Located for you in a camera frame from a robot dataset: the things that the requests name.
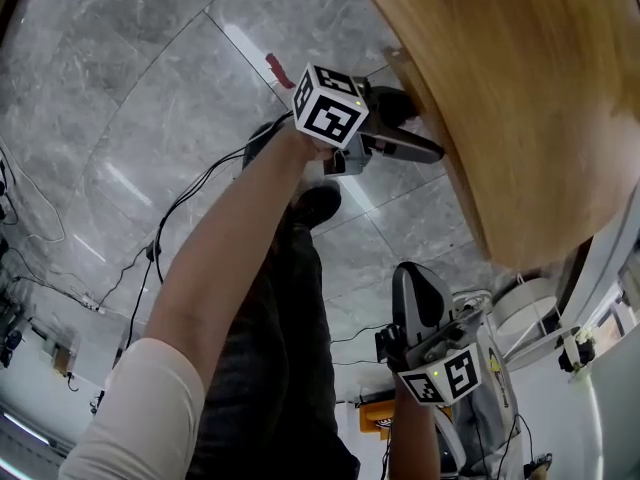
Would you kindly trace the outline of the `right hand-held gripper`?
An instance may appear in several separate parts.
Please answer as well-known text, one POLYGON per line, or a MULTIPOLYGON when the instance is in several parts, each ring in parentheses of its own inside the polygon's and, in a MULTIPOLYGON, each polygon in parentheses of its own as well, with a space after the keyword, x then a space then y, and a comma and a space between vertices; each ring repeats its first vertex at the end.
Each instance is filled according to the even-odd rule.
POLYGON ((432 270, 402 262, 392 277, 392 321, 375 334, 385 363, 421 406, 451 406, 481 384, 478 311, 449 315, 449 286, 432 270))

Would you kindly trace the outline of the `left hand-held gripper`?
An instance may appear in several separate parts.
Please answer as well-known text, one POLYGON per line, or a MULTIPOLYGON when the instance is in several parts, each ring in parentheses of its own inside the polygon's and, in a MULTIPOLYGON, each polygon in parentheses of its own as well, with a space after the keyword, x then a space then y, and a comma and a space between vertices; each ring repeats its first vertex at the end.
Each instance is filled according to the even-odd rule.
MULTIPOLYGON (((418 116, 403 90, 374 86, 372 98, 387 127, 400 127, 418 116)), ((353 77, 329 68, 306 66, 292 97, 292 111, 297 130, 331 146, 332 157, 324 162, 326 176, 361 174, 370 161, 369 150, 422 164, 435 164, 445 154, 437 143, 402 129, 363 129, 361 137, 369 116, 365 98, 353 77)))

